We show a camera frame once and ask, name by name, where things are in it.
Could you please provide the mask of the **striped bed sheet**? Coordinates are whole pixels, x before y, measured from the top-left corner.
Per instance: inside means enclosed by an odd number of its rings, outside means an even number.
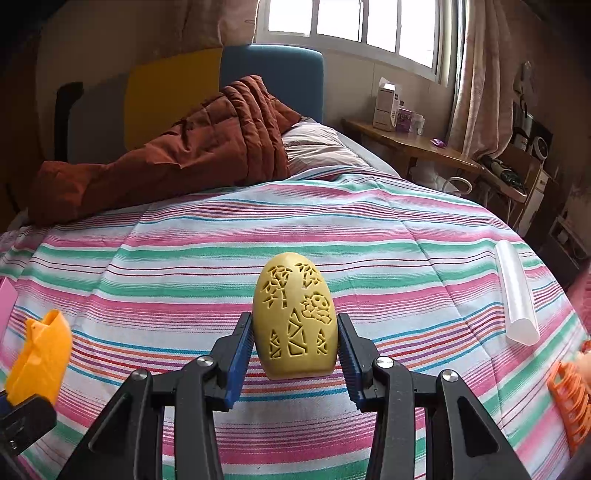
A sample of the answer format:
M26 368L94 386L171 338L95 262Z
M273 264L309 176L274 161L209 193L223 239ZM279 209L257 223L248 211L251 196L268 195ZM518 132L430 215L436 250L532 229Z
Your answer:
M569 460L546 381L586 331L535 252L466 199L361 167L196 193L1 238L18 294L1 343L8 372L25 323L53 309L73 347L56 426L21 456L54 479L137 368L176 370L230 333L260 296L325 326L330 310L408 369L457 371L529 474Z

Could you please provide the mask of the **yellow carved egg toy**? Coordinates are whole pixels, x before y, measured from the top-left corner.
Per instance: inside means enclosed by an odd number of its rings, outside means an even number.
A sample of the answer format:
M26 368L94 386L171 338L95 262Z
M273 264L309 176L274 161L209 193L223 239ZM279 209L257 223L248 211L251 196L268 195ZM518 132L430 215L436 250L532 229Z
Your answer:
M329 286L310 259L294 252L271 258L256 282L252 317L256 352L267 378L332 374L337 314Z

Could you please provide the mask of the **white stool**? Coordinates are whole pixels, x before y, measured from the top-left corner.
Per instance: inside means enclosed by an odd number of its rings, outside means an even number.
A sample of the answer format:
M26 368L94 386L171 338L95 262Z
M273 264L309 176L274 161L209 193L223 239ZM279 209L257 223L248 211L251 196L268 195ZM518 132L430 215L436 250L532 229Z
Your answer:
M473 185L464 177L452 176L444 181L441 191L456 197L464 197L472 193Z

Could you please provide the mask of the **orange plastic toy piece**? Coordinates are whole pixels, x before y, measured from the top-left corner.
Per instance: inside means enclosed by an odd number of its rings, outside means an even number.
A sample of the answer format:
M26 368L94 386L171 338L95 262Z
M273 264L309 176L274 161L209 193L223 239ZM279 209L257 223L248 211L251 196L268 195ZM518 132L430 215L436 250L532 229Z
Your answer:
M55 405L72 350L70 325L59 310L42 320L27 319L24 346L5 383L7 401L16 406L33 395Z

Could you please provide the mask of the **pink pillow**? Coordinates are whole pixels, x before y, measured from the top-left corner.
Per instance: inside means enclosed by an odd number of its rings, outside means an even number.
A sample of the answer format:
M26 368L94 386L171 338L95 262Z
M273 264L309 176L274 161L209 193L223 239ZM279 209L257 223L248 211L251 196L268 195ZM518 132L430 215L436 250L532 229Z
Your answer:
M366 161L342 143L335 129L312 119L294 124L281 138L287 152L290 175L318 167L369 167Z

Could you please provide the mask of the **pink patterned curtain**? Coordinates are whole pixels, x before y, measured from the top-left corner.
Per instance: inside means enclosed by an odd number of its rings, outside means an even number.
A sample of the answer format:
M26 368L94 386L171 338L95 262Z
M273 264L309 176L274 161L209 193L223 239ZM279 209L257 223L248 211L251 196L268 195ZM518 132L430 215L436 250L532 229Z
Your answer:
M448 145L466 157L498 157L513 129L517 62L500 1L468 1Z

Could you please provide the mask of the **purple box on shelf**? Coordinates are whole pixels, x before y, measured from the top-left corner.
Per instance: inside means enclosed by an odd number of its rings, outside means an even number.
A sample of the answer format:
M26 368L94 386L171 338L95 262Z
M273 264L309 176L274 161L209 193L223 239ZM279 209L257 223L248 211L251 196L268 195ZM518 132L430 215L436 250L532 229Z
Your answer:
M414 112L408 108L400 107L397 113L396 127L397 132L408 134L411 131Z

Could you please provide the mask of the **white box on shelf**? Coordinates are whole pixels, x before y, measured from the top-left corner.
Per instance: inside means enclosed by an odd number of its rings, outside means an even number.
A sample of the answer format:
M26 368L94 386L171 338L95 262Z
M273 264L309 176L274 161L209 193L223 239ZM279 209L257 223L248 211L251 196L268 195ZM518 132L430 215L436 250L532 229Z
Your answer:
M400 107L401 88L382 77L376 96L373 126L383 131L396 129Z

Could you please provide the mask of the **grey yellow blue headboard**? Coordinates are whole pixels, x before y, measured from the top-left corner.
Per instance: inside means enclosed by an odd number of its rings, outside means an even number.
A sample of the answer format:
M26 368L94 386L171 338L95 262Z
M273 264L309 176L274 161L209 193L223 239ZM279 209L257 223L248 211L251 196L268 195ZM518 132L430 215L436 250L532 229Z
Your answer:
M167 130L222 87L247 75L305 117L324 119L324 57L281 45L229 46L137 65L94 86L62 85L54 114L54 157L106 164Z

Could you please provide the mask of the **window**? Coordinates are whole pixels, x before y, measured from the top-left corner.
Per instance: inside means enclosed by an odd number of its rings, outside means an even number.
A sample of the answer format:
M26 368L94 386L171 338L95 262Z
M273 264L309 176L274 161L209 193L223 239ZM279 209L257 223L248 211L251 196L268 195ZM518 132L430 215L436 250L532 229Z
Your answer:
M445 82L456 1L260 1L256 42L334 51Z

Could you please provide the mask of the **rust brown quilted blanket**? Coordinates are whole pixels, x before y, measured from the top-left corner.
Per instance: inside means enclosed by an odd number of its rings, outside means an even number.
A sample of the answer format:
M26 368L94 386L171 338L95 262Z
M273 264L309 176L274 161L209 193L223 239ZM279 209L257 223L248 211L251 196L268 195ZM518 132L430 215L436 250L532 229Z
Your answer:
M108 210L290 175L283 134L301 114L259 75L242 77L143 146L108 164L46 161L31 187L30 222L49 227Z

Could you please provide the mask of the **white plastic tube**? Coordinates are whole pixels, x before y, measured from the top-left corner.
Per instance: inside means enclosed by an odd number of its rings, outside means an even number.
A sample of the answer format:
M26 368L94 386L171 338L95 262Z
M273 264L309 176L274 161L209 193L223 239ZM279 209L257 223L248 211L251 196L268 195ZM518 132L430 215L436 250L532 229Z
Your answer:
M533 294L515 247L507 240L495 246L495 257L504 304L506 336L525 346L540 340Z

